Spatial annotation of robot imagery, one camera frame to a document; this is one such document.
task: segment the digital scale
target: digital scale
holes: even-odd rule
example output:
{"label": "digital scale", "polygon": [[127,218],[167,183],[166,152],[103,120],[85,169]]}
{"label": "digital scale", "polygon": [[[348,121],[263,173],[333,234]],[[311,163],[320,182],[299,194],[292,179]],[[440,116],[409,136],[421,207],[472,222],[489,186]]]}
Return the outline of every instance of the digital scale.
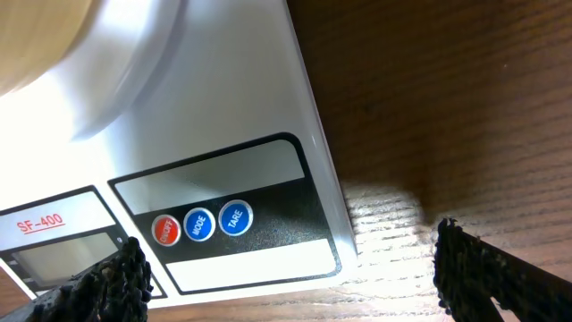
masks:
{"label": "digital scale", "polygon": [[103,129],[3,138],[0,266],[31,299],[128,236],[152,267],[150,308],[325,287],[356,265],[285,2],[174,3],[155,21],[160,59]]}

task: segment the tare button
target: tare button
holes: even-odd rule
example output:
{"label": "tare button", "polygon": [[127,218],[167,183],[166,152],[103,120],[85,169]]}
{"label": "tare button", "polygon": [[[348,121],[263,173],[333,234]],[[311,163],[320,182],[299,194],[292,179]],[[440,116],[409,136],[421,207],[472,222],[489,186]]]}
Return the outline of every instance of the tare button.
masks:
{"label": "tare button", "polygon": [[240,236],[252,225],[252,207],[243,200],[229,201],[218,215],[221,230],[229,236]]}
{"label": "tare button", "polygon": [[215,233],[215,217],[206,208],[191,209],[182,223],[185,233],[195,242],[204,242]]}
{"label": "tare button", "polygon": [[151,225],[151,233],[155,242],[163,246],[173,246],[181,237],[181,225],[171,215],[160,215]]}

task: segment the wooden table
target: wooden table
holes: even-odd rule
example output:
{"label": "wooden table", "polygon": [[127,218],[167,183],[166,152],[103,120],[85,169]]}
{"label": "wooden table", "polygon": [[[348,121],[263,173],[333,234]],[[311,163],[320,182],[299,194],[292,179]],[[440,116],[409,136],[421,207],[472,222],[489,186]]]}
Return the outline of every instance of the wooden table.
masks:
{"label": "wooden table", "polygon": [[[435,221],[572,280],[572,2],[290,0],[351,220],[340,287],[151,321],[443,321]],[[0,276],[0,315],[26,302]]]}

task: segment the on/off button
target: on/off button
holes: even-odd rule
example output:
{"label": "on/off button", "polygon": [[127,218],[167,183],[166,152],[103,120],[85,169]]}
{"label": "on/off button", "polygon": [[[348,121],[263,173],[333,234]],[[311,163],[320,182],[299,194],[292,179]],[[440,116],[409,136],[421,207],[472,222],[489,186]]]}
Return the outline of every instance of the on/off button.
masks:
{"label": "on/off button", "polygon": [[171,215],[160,215],[151,225],[151,233],[155,242],[163,246],[173,246],[181,237],[181,225]]}

